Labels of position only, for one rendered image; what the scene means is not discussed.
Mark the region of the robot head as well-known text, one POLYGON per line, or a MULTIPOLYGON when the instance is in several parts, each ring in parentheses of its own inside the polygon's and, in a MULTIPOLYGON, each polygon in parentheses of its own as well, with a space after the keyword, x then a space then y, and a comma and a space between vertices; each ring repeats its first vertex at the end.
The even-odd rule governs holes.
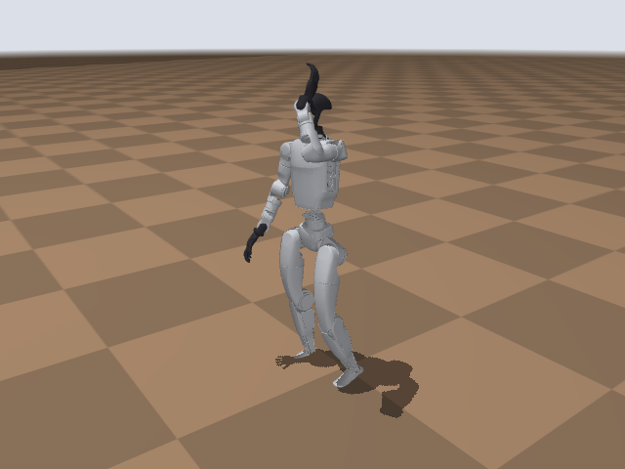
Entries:
POLYGON ((313 103, 311 105, 311 113, 312 115, 314 115, 313 123, 314 123, 315 131, 317 132, 317 135, 322 134, 322 136, 326 138, 326 136, 323 133, 322 126, 318 126, 317 122, 318 122, 321 112, 325 109, 331 109, 332 105, 326 96, 319 94, 319 93, 314 94, 314 96, 312 97, 312 101, 313 103))

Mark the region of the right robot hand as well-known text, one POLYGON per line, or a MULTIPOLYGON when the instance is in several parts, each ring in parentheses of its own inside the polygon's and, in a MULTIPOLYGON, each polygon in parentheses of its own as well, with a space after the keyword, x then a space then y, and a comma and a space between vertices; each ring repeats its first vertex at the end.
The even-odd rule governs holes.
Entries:
POLYGON ((247 244, 246 244, 246 249, 244 251, 244 258, 245 261, 247 261, 248 263, 250 263, 250 259, 251 258, 251 254, 252 254, 252 246, 253 244, 256 242, 256 240, 258 239, 259 236, 263 236, 264 232, 266 231, 266 229, 268 228, 268 226, 266 224, 261 224, 258 229, 254 228, 254 232, 251 234, 251 236, 249 237, 247 244), (249 257, 249 258, 248 258, 249 257))

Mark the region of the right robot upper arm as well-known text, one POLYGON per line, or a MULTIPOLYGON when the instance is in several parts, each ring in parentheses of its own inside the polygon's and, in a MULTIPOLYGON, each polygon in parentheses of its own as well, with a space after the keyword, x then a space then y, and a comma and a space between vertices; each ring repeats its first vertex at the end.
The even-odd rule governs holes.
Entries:
POLYGON ((280 147, 280 160, 277 170, 278 179, 271 187, 271 193, 281 198, 290 192, 289 180, 291 178, 290 147, 293 142, 287 142, 280 147))

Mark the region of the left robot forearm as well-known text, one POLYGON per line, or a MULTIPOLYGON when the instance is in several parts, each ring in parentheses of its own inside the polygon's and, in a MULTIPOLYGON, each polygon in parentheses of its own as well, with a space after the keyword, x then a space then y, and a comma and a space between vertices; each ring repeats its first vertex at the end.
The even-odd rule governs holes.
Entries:
POLYGON ((313 116, 310 113, 311 107, 307 102, 306 106, 303 109, 297 109, 297 102, 298 100, 294 104, 294 109, 297 112, 297 121, 300 129, 301 142, 305 144, 312 143, 314 151, 319 155, 323 155, 323 148, 317 132, 314 128, 313 116))

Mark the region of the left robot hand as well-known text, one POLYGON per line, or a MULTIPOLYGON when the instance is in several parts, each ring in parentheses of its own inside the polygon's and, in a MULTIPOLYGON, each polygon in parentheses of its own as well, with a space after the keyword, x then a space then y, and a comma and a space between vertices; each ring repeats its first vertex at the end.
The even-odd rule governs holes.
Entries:
POLYGON ((303 109, 306 106, 307 102, 311 106, 313 104, 312 98, 317 90, 317 83, 319 80, 318 70, 313 64, 307 63, 307 65, 311 68, 311 76, 310 80, 308 81, 305 94, 300 95, 299 100, 296 103, 297 109, 303 109))

